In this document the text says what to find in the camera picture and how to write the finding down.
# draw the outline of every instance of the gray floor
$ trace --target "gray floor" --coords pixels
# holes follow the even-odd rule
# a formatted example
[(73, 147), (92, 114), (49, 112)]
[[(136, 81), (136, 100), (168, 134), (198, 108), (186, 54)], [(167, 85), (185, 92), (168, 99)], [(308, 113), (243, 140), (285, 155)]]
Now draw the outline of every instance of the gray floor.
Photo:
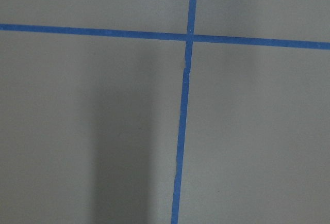
[[(330, 41), (330, 0), (197, 0), (195, 34)], [(186, 33), (189, 0), (0, 0)], [(0, 31), (0, 223), (170, 223), (185, 43)], [(330, 222), (329, 51), (194, 43), (179, 224)]]

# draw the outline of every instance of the vertical blue line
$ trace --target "vertical blue line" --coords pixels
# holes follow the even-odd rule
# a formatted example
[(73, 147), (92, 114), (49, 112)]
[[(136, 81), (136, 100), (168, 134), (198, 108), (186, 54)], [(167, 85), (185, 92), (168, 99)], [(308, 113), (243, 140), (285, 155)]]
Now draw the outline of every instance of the vertical blue line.
[(176, 152), (176, 175), (174, 179), (171, 224), (177, 224), (179, 217), (180, 192), (181, 192), (182, 168), (183, 168), (183, 160), (184, 160), (188, 94), (189, 94), (189, 74), (191, 68), (192, 45), (193, 45), (193, 36), (194, 36), (194, 27), (195, 27), (196, 1), (197, 0), (189, 0), (187, 41), (186, 41), (186, 50), (185, 50), (186, 67), (184, 68), (183, 82), (182, 82), (179, 132), (178, 132), (177, 152)]

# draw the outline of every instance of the gray surface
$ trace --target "gray surface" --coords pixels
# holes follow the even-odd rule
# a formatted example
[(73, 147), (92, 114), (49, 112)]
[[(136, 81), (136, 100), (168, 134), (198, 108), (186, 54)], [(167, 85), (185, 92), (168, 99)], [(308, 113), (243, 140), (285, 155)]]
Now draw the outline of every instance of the gray surface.
[(185, 33), (189, 0), (0, 0), (0, 23)]
[(184, 43), (1, 32), (0, 223), (170, 223)]
[(330, 41), (330, 0), (197, 0), (195, 34)]
[(329, 51), (194, 46), (179, 223), (329, 223)]

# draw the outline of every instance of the horizontal blue line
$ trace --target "horizontal blue line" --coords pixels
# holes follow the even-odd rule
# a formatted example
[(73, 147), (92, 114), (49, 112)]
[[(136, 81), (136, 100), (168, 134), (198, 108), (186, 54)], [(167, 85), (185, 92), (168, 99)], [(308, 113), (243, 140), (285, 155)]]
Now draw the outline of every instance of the horizontal blue line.
[(21, 25), (21, 24), (0, 24), (0, 30), (73, 34), (73, 35), (87, 35), (87, 36), (104, 36), (104, 37), (129, 37), (129, 38), (175, 40), (175, 41), (185, 41), (187, 36), (186, 34), (175, 34), (175, 33), (158, 33), (158, 32), (115, 30), (115, 29), (71, 28), (71, 27), (54, 27), (54, 26)]
[(194, 41), (330, 50), (329, 42), (311, 42), (311, 41), (295, 41), (295, 40), (249, 38), (249, 37), (221, 37), (221, 36), (208, 36), (208, 35), (194, 35)]

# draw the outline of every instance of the blue line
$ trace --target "blue line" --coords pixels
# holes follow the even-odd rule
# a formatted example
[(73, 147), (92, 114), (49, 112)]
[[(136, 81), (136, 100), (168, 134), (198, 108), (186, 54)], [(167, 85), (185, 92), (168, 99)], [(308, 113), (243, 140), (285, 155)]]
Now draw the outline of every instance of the blue line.
[(192, 56), (193, 36), (194, 36), (194, 27), (195, 27), (196, 2), (197, 0), (189, 0), (187, 41), (186, 41), (186, 50), (185, 50), (186, 67), (184, 68), (183, 82), (182, 82), (179, 132), (178, 132), (177, 152), (176, 152), (176, 174), (174, 179), (171, 224), (177, 224), (179, 217), (182, 168), (183, 168), (183, 160), (184, 160), (188, 95), (189, 95), (189, 74), (191, 68), (191, 56)]
[(21, 25), (21, 24), (0, 24), (0, 30), (87, 35), (87, 36), (104, 36), (104, 37), (129, 37), (129, 38), (175, 40), (175, 41), (185, 41), (187, 37), (186, 34), (174, 34), (174, 33)]
[(311, 41), (295, 41), (295, 40), (280, 40), (280, 39), (266, 39), (266, 38), (248, 38), (248, 37), (221, 37), (221, 36), (208, 36), (208, 35), (194, 35), (194, 41), (330, 50), (329, 42), (311, 42)]

